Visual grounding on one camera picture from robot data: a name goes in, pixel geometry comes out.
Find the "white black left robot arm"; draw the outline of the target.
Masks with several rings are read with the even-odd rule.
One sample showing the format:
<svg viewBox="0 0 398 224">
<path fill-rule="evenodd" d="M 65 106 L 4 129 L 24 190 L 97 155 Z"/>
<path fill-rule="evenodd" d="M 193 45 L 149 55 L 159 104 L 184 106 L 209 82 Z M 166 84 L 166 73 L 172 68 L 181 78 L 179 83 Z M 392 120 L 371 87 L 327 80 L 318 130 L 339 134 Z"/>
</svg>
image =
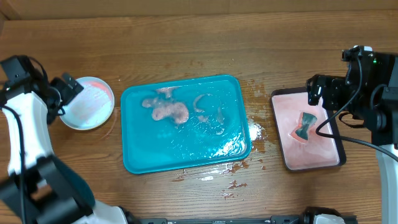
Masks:
<svg viewBox="0 0 398 224">
<path fill-rule="evenodd" d="M 122 207 L 95 200 L 89 185 L 53 153 L 48 126 L 83 87 L 67 73 L 50 81 L 35 63 L 26 55 L 1 61 L 7 76 L 1 111 L 11 145 L 1 200 L 22 223 L 136 223 Z"/>
</svg>

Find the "pink green scrub sponge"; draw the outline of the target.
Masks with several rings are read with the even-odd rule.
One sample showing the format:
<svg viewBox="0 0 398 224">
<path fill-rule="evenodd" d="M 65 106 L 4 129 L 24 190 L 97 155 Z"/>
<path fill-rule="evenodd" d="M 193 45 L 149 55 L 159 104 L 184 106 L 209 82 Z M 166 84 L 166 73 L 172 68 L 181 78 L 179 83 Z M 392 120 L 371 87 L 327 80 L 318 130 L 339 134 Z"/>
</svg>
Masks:
<svg viewBox="0 0 398 224">
<path fill-rule="evenodd" d="M 302 143 L 308 141 L 308 132 L 317 122 L 317 117 L 311 113 L 300 114 L 297 127 L 291 132 L 291 136 Z"/>
</svg>

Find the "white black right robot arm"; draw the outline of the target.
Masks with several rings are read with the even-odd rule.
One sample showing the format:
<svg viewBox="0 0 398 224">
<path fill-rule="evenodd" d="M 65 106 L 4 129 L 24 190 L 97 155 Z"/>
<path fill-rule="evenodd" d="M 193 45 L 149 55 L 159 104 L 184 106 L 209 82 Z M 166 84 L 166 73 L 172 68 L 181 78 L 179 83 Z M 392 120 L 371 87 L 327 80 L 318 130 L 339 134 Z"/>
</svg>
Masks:
<svg viewBox="0 0 398 224">
<path fill-rule="evenodd" d="M 355 45 L 343 50 L 345 77 L 314 75 L 306 82 L 308 104 L 319 103 L 335 117 L 352 114 L 371 132 L 371 142 L 328 134 L 328 138 L 376 150 L 381 176 L 382 222 L 397 224 L 397 54 L 375 52 Z"/>
</svg>

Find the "light blue plate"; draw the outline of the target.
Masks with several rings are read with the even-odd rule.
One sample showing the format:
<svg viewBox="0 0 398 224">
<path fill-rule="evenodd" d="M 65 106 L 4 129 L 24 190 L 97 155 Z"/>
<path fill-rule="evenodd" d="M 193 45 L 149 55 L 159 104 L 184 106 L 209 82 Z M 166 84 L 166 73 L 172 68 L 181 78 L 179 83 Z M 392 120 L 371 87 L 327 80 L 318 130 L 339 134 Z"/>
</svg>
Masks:
<svg viewBox="0 0 398 224">
<path fill-rule="evenodd" d="M 96 77 L 76 80 L 83 90 L 66 106 L 62 122 L 72 129 L 86 131 L 105 123 L 112 115 L 115 98 L 110 86 Z"/>
</svg>

